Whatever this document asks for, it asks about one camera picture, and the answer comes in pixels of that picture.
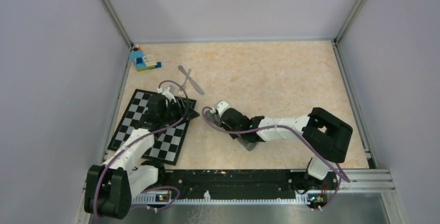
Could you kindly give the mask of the silver fork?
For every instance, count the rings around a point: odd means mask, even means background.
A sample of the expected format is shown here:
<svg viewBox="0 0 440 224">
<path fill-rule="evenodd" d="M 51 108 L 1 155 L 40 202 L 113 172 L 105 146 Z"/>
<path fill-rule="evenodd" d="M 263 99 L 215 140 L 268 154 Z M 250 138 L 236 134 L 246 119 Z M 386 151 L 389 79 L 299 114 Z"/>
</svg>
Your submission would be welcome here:
<svg viewBox="0 0 440 224">
<path fill-rule="evenodd" d="M 190 75 L 190 73 L 191 73 L 191 68 L 189 68 L 189 69 L 186 71 L 186 73 L 187 73 L 188 75 Z M 185 89 L 185 84 L 186 84 L 186 82 L 187 82 L 187 78 L 185 78 L 184 82 L 181 84 L 181 87 L 182 87 L 183 89 Z M 179 91 L 178 91 L 178 95 L 184 95 L 183 90 L 179 90 Z"/>
</svg>

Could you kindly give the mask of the grey cloth napkin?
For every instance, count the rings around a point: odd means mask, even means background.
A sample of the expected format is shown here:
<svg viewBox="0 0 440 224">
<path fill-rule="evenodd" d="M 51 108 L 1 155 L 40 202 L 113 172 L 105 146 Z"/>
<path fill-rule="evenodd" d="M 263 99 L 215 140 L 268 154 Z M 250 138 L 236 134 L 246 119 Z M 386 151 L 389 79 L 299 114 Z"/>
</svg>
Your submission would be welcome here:
<svg viewBox="0 0 440 224">
<path fill-rule="evenodd" d="M 228 113 L 232 113 L 232 112 L 238 112 L 238 111 L 232 109 Z M 210 111 L 206 111 L 204 113 L 204 117 L 206 117 L 208 122 L 210 122 L 210 123 L 215 125 L 215 123 L 214 123 L 214 115 L 211 114 Z M 241 114 L 240 131 L 247 131 L 247 130 L 255 129 L 256 127 L 253 126 L 254 123 L 256 123 L 256 122 L 253 121 L 252 119 L 248 118 L 247 116 Z M 263 141 L 256 134 L 256 132 L 245 133 L 245 134 L 229 134 L 229 136 L 232 139 L 237 140 L 248 151 L 253 150 L 257 146 L 258 142 L 262 142 Z"/>
</svg>

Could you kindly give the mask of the silver table knife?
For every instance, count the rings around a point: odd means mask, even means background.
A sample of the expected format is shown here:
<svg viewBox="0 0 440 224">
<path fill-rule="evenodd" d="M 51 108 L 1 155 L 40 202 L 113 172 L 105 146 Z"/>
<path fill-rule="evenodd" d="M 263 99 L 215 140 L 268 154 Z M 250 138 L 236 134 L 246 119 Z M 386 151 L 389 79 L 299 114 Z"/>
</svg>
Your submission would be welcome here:
<svg viewBox="0 0 440 224">
<path fill-rule="evenodd" d="M 194 79 L 191 77 L 190 72 L 191 69 L 185 69 L 182 65 L 179 65 L 177 69 L 182 72 L 183 75 L 186 77 L 186 81 L 189 81 L 189 83 L 193 86 L 193 88 L 201 95 L 205 95 L 204 90 L 200 87 L 200 85 L 194 81 Z"/>
</svg>

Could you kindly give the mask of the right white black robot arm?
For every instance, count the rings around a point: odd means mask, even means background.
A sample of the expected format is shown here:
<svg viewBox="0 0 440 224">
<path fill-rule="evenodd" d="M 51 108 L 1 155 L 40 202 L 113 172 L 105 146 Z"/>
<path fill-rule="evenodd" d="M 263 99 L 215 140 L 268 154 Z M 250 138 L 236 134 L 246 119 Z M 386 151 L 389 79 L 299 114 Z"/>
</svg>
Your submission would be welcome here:
<svg viewBox="0 0 440 224">
<path fill-rule="evenodd" d="M 248 151 L 258 143 L 299 140 L 313 153 L 304 175 L 305 184 L 318 189 L 329 171 L 350 182 L 340 165 L 346 159 L 353 128 L 320 107 L 311 113 L 291 118 L 247 117 L 225 102 L 206 113 L 217 129 L 237 139 Z"/>
</svg>

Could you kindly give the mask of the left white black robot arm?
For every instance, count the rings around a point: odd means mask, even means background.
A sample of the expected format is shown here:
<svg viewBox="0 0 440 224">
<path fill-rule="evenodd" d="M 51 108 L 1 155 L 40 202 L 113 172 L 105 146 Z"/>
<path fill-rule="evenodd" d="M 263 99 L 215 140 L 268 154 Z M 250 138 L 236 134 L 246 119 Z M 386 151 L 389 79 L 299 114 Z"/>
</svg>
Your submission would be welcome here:
<svg viewBox="0 0 440 224">
<path fill-rule="evenodd" d="M 188 97 L 171 93 L 134 94 L 136 105 L 129 106 L 116 136 L 122 146 L 100 165 L 87 172 L 84 210 L 97 216 L 123 219 L 134 197 L 147 187 L 161 189 L 165 173 L 157 165 L 136 167 L 140 158 L 153 148 L 156 137 L 168 129 L 199 117 Z"/>
</svg>

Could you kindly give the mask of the black white checkerboard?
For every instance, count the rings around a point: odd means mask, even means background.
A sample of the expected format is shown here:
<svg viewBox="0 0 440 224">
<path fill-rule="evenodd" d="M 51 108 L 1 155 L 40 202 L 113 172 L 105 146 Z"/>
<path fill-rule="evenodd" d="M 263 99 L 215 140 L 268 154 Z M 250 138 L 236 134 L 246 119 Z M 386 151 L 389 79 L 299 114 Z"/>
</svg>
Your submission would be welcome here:
<svg viewBox="0 0 440 224">
<path fill-rule="evenodd" d="M 136 128 L 150 128 L 159 130 L 174 123 L 161 123 L 159 116 L 153 115 L 159 120 L 158 123 L 152 123 L 153 117 L 145 117 L 149 112 L 150 104 L 148 100 L 153 97 L 158 98 L 157 92 L 136 89 L 125 109 L 124 114 L 116 128 L 116 131 L 108 145 L 109 150 L 117 151 L 128 140 L 132 131 Z M 152 161 L 158 161 L 165 164 L 176 165 L 180 155 L 185 135 L 190 121 L 181 121 L 178 125 L 169 128 L 160 133 L 154 134 L 155 142 L 152 148 L 148 149 L 142 158 Z"/>
</svg>

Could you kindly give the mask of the colourful toy brick block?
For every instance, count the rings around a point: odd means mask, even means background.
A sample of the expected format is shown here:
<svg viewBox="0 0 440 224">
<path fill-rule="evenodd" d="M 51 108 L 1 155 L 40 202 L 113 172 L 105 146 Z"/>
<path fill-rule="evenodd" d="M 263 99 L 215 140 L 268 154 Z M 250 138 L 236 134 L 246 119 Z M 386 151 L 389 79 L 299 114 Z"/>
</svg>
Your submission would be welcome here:
<svg viewBox="0 0 440 224">
<path fill-rule="evenodd" d="M 137 72 L 161 68 L 161 62 L 154 59 L 153 55 L 146 55 L 139 45 L 132 45 L 129 59 Z"/>
</svg>

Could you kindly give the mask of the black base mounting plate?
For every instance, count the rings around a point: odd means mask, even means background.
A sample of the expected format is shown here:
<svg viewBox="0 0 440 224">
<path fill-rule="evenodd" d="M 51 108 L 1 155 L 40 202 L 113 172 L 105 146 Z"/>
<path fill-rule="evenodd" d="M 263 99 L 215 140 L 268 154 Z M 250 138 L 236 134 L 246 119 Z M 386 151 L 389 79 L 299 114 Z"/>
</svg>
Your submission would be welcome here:
<svg viewBox="0 0 440 224">
<path fill-rule="evenodd" d="M 180 200 L 277 200 L 294 199 L 306 193 L 336 189 L 333 172 L 319 181 L 305 170 L 167 170 L 159 174 L 157 186 L 173 186 Z"/>
</svg>

